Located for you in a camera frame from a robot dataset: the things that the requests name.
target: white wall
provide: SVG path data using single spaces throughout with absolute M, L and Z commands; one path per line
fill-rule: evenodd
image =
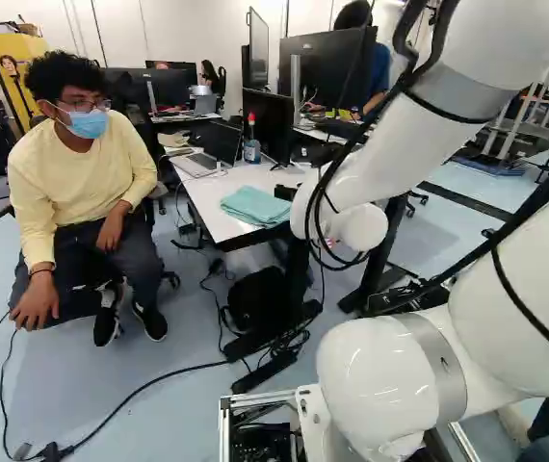
M 291 0 L 289 35 L 330 29 L 347 2 Z M 227 70 L 226 116 L 238 114 L 242 107 L 240 47 L 248 43 L 245 14 L 253 6 L 269 25 L 269 80 L 271 87 L 276 88 L 285 0 L 94 0 L 94 4 L 108 66 L 143 67 L 146 59 L 199 64 L 208 59 L 215 67 L 222 65 Z M 390 48 L 401 10 L 400 0 L 376 1 L 374 24 L 379 26 L 378 41 Z M 50 48 L 77 52 L 104 65 L 91 0 L 29 0 L 19 5 L 14 0 L 0 0 L 0 21 L 17 20 L 18 13 L 41 27 Z M 428 18 L 426 14 L 420 42 L 429 35 Z M 410 38 L 415 39 L 415 31 Z M 402 68 L 403 64 L 395 60 L 392 82 Z
M 62 0 L 0 0 L 0 21 L 19 22 L 18 14 L 38 24 L 50 46 L 76 51 Z

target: white robotic arm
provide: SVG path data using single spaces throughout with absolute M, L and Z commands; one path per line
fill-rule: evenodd
M 425 179 L 549 66 L 549 1 L 461 0 L 439 63 L 392 100 L 365 146 L 351 154 L 320 203 L 324 234 L 360 250 L 383 239 L 372 201 Z M 312 174 L 292 206 L 306 239 Z M 315 238 L 315 227 L 308 238 Z M 504 272 L 549 330 L 549 206 L 499 246 Z M 515 306 L 491 256 L 471 267 L 448 305 L 419 314 L 345 322 L 318 352 L 332 421 L 374 462 L 405 460 L 424 430 L 529 396 L 549 396 L 549 342 Z
M 549 2 L 462 0 L 439 63 L 408 92 L 414 99 L 396 96 L 365 146 L 335 173 L 327 195 L 338 213 L 324 201 L 322 229 L 356 250 L 375 247 L 387 222 L 370 203 L 405 193 L 426 179 L 483 127 L 482 120 L 496 116 L 548 66 Z M 301 239 L 317 183 L 313 172 L 292 205 L 292 230 Z

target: blue face mask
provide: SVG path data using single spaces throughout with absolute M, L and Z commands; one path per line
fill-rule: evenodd
M 95 140 L 105 132 L 108 126 L 108 113 L 100 109 L 93 109 L 89 113 L 78 113 L 75 111 L 65 111 L 69 114 L 71 125 L 63 125 L 76 137 Z

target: green towel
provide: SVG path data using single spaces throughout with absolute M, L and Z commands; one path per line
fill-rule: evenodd
M 243 186 L 240 190 L 221 201 L 221 208 L 228 214 L 245 223 L 255 226 L 272 227 L 290 218 L 291 202 L 257 190 L 253 186 Z

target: yellow sweatshirt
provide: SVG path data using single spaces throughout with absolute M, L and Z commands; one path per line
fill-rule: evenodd
M 45 120 L 12 149 L 11 203 L 30 269 L 54 261 L 58 226 L 104 218 L 119 200 L 134 207 L 156 186 L 157 169 L 129 119 L 109 112 L 105 133 L 89 152 L 67 148 Z

